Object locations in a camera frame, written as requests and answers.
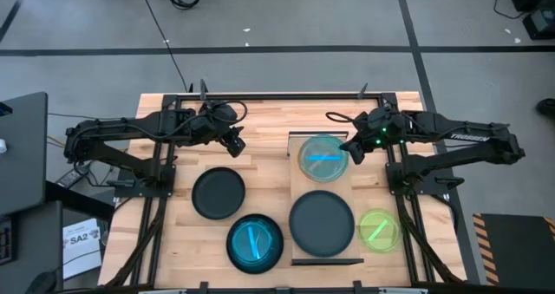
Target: wooden table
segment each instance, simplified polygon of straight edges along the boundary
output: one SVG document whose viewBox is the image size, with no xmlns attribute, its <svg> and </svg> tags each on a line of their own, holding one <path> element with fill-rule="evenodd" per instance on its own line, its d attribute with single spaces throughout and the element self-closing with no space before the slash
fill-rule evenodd
<svg viewBox="0 0 555 294">
<path fill-rule="evenodd" d="M 422 110 L 417 92 L 396 93 L 399 109 Z M 140 98 L 137 117 L 160 110 L 163 94 L 147 94 Z M 402 241 L 388 254 L 371 252 L 359 245 L 363 264 L 350 266 L 291 266 L 292 244 L 288 226 L 291 209 L 290 161 L 287 141 L 290 131 L 349 131 L 351 124 L 329 121 L 324 114 L 336 111 L 355 116 L 377 107 L 377 100 L 255 100 L 245 101 L 249 114 L 239 125 L 245 126 L 241 137 L 247 147 L 233 159 L 218 143 L 208 146 L 176 149 L 179 158 L 174 193 L 167 203 L 156 288 L 199 288 L 201 281 L 210 288 L 351 287 L 354 280 L 362 286 L 410 285 Z M 185 106 L 198 109 L 199 101 Z M 399 150 L 395 150 L 400 159 Z M 430 144 L 408 144 L 412 154 L 433 154 Z M 150 140 L 133 140 L 129 153 L 149 158 L 153 153 Z M 351 184 L 356 221 L 369 209 L 382 208 L 397 215 L 395 199 L 389 194 L 384 165 L 385 151 L 366 154 L 365 161 L 352 167 Z M 244 179 L 245 202 L 229 219 L 210 220 L 198 215 L 191 202 L 195 180 L 212 167 L 230 167 Z M 448 207 L 420 197 L 421 212 L 428 241 L 459 278 L 466 278 L 460 250 Z M 114 215 L 99 284 L 105 284 L 121 268 L 135 248 L 144 199 L 132 199 Z M 237 270 L 225 252 L 225 238 L 231 225 L 249 213 L 262 213 L 273 218 L 284 234 L 284 253 L 277 265 L 260 275 Z M 415 246 L 420 280 L 424 280 L 421 253 Z M 147 280 L 150 250 L 143 257 L 141 282 Z"/>
</svg>

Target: floor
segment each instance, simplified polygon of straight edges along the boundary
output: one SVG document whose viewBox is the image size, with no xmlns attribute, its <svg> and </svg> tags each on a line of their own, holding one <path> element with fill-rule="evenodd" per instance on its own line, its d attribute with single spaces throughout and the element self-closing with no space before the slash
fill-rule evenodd
<svg viewBox="0 0 555 294">
<path fill-rule="evenodd" d="M 522 161 L 454 169 L 466 180 L 456 199 L 471 281 L 485 277 L 469 215 L 555 218 L 555 124 L 534 111 L 555 96 L 555 41 L 531 41 L 493 0 L 201 0 L 189 11 L 149 2 L 186 81 L 204 78 L 212 92 L 356 91 L 367 82 L 368 91 L 420 91 L 448 118 L 510 123 Z M 517 14 L 509 0 L 499 9 Z M 144 0 L 0 0 L 0 22 L 0 100 L 46 91 L 50 112 L 133 116 L 141 93 L 184 90 Z M 49 134 L 63 140 L 77 122 L 51 116 Z M 49 145 L 48 179 L 69 169 Z M 107 170 L 93 167 L 99 178 Z"/>
</svg>

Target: green glass bowl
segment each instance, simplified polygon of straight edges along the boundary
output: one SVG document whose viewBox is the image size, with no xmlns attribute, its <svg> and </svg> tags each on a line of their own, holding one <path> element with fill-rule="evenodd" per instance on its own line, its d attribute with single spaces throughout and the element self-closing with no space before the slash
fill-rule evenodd
<svg viewBox="0 0 555 294">
<path fill-rule="evenodd" d="M 370 250 L 380 253 L 393 251 L 401 236 L 399 223 L 391 213 L 383 209 L 366 212 L 361 217 L 358 231 L 363 243 Z"/>
<path fill-rule="evenodd" d="M 298 164 L 303 174 L 320 183 L 341 177 L 349 165 L 349 155 L 339 149 L 337 137 L 320 134 L 309 138 L 299 150 Z"/>
</svg>

